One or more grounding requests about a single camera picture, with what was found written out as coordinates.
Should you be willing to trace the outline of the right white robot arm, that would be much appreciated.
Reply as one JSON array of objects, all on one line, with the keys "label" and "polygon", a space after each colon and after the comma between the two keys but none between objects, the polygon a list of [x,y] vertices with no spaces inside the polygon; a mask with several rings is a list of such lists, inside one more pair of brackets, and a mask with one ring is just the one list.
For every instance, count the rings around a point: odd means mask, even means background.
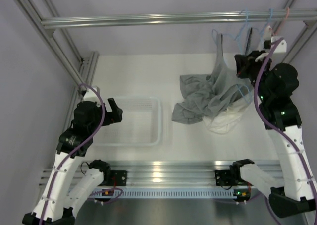
[{"label": "right white robot arm", "polygon": [[271,68],[269,53],[253,51],[235,55],[237,77],[254,87],[254,103],[279,158],[283,182],[262,171],[252,160],[234,162],[231,180],[254,185],[279,218],[314,211],[317,183],[310,169],[302,140],[302,121],[291,95],[299,86],[298,72],[290,64]]}]

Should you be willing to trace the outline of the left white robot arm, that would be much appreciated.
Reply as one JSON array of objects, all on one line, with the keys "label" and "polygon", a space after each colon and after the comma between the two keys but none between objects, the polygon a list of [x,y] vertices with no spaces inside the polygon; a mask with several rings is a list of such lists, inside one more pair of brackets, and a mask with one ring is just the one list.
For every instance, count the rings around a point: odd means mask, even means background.
[{"label": "left white robot arm", "polygon": [[109,98],[111,112],[104,103],[81,101],[74,110],[70,127],[59,137],[54,165],[37,205],[24,215],[24,225],[72,225],[85,203],[100,185],[115,185],[110,164],[93,160],[82,179],[71,188],[77,168],[93,143],[94,135],[102,126],[122,121],[123,110],[115,99]]}]

